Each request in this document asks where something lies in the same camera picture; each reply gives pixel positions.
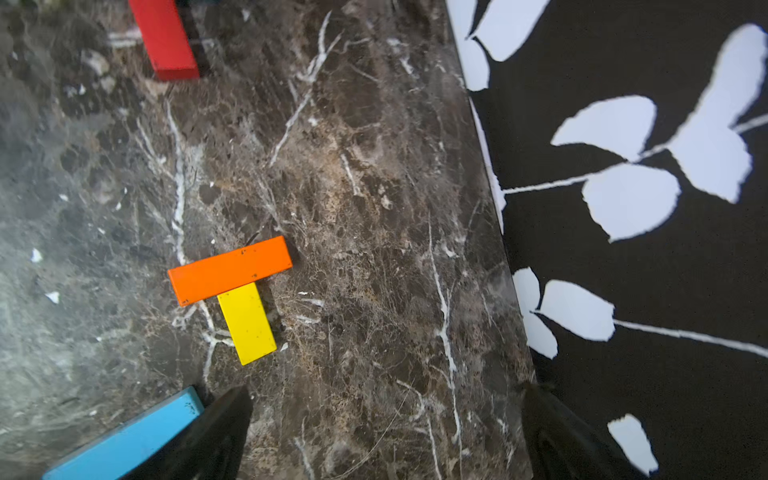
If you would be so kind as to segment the red-orange small block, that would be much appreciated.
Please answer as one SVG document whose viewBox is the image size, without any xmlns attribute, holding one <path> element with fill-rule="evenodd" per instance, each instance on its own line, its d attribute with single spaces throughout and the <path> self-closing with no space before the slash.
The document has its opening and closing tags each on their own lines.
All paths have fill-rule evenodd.
<svg viewBox="0 0 768 480">
<path fill-rule="evenodd" d="M 181 17 L 173 0 L 130 0 L 150 62 L 160 81 L 200 77 Z"/>
</svg>

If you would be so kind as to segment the orange long block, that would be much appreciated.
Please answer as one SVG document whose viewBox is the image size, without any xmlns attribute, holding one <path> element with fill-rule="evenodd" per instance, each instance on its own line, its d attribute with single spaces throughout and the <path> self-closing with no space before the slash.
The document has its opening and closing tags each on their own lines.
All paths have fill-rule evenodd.
<svg viewBox="0 0 768 480">
<path fill-rule="evenodd" d="M 168 271 L 180 306 L 188 306 L 286 271 L 293 266 L 278 236 Z"/>
</svg>

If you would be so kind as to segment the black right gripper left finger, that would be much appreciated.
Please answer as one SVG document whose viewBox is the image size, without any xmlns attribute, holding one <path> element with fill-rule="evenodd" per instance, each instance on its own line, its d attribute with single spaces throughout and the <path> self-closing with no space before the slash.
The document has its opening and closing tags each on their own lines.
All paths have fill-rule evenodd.
<svg viewBox="0 0 768 480">
<path fill-rule="evenodd" d="M 235 479 L 253 411 L 244 386 L 230 389 L 126 479 Z"/>
</svg>

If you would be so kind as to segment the yellow block group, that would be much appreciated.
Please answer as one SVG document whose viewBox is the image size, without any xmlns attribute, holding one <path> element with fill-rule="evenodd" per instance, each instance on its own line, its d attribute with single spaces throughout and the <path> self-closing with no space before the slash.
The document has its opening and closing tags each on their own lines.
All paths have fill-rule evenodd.
<svg viewBox="0 0 768 480">
<path fill-rule="evenodd" d="M 243 366 L 277 350 L 255 283 L 222 293 L 217 296 L 217 300 Z"/>
</svg>

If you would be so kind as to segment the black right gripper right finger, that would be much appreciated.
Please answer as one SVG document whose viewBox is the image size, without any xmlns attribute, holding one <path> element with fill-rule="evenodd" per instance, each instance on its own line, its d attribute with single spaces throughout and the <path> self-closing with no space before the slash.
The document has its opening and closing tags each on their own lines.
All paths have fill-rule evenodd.
<svg viewBox="0 0 768 480">
<path fill-rule="evenodd" d="M 525 382 L 522 389 L 522 429 L 535 479 L 648 477 L 549 388 Z"/>
</svg>

